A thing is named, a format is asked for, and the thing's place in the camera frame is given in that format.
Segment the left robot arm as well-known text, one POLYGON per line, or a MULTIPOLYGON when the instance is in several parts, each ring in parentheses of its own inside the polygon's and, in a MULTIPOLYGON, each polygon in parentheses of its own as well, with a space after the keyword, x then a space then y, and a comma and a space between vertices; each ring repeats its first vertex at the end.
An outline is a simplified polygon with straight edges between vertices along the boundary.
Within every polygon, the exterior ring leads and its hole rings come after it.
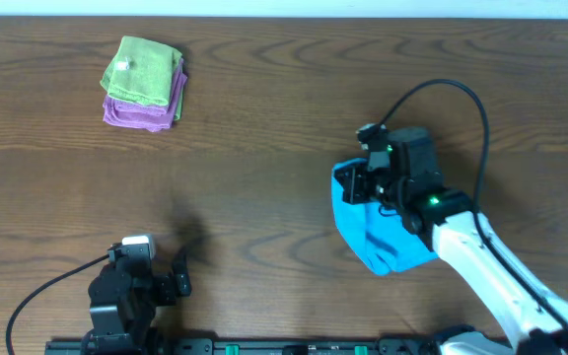
POLYGON ((152 326, 159 307, 191 294, 186 255, 172 270, 155 274, 147 251, 111 251, 109 264, 88 288, 92 330, 81 341, 82 354, 171 354, 173 346, 152 326))

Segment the blue microfiber cloth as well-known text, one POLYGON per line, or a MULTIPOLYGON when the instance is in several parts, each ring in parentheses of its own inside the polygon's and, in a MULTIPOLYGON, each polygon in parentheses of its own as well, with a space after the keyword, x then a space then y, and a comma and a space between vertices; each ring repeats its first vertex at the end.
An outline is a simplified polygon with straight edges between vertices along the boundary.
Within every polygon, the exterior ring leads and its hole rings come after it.
POLYGON ((392 183, 387 168, 368 169, 364 158, 333 166, 330 179, 334 223, 356 256, 378 276, 403 272, 436 259, 415 235, 408 233, 394 207, 375 197, 379 183, 392 183))

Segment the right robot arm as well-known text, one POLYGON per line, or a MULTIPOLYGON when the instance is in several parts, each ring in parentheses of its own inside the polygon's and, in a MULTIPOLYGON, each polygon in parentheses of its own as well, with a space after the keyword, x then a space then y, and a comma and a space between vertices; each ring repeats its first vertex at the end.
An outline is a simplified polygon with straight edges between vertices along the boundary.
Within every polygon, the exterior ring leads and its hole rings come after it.
POLYGON ((341 237, 376 275, 446 262, 497 320, 518 354, 568 354, 568 302, 499 239, 464 192, 432 168, 336 165, 332 211, 341 237))

